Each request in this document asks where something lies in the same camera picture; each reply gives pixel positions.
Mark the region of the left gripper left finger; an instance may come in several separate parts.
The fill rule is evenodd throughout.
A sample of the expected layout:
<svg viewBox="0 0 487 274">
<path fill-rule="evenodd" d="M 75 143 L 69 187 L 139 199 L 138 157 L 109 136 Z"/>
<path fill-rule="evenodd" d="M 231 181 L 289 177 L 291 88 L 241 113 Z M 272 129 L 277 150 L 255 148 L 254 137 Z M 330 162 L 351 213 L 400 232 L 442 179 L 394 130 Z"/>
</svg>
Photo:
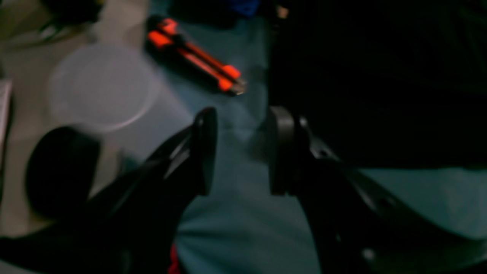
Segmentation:
<svg viewBox="0 0 487 274">
<path fill-rule="evenodd" d="M 72 217 L 2 238 L 1 263 L 35 274 L 167 274 L 184 211 L 211 188 L 217 138 L 217 110 L 204 108 Z"/>
</svg>

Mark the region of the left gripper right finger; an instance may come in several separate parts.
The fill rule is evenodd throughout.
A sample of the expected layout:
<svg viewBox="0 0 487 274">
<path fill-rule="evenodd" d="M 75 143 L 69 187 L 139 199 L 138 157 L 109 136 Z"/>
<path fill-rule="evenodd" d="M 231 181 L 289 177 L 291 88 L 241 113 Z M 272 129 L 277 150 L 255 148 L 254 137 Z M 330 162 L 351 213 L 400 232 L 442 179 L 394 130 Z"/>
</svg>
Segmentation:
<svg viewBox="0 0 487 274">
<path fill-rule="evenodd" d="M 295 196 L 323 274 L 485 274 L 486 240 L 448 232 L 347 166 L 285 107 L 267 111 L 273 195 Z"/>
</svg>

